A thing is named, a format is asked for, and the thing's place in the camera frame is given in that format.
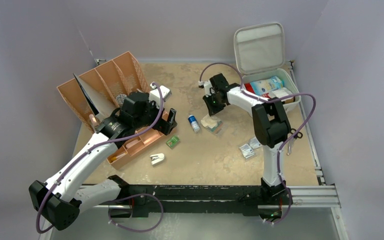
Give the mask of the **red first aid pouch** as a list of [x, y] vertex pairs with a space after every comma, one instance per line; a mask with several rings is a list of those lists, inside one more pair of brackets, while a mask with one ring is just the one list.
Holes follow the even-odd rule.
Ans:
[[253, 87], [252, 87], [252, 85], [251, 85], [250, 83], [245, 83], [245, 84], [244, 84], [244, 87], [245, 87], [245, 89], [246, 89], [248, 92], [250, 92], [251, 94], [255, 94], [255, 91], [254, 91], [254, 89], [253, 89]]

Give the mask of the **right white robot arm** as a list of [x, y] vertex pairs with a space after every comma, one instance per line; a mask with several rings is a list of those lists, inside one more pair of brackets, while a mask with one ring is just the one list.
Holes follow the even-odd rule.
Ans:
[[221, 73], [201, 81], [203, 100], [213, 116], [228, 105], [247, 111], [253, 122], [254, 135], [263, 147], [262, 200], [274, 203], [286, 190], [284, 180], [283, 146], [291, 132], [291, 125], [281, 101], [270, 100], [247, 93], [238, 83], [228, 83]]

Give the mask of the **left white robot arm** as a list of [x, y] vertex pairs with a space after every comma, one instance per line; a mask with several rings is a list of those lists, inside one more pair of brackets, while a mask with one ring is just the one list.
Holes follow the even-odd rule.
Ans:
[[130, 185], [118, 176], [110, 176], [102, 183], [82, 188], [91, 173], [127, 141], [151, 130], [168, 135], [177, 126], [176, 111], [170, 109], [164, 119], [164, 104], [171, 91], [163, 87], [150, 92], [132, 92], [121, 107], [112, 107], [95, 129], [83, 149], [61, 170], [46, 181], [34, 181], [28, 188], [32, 205], [37, 212], [36, 231], [46, 232], [41, 219], [50, 228], [68, 228], [84, 211], [99, 204], [115, 202], [118, 205], [133, 199]]

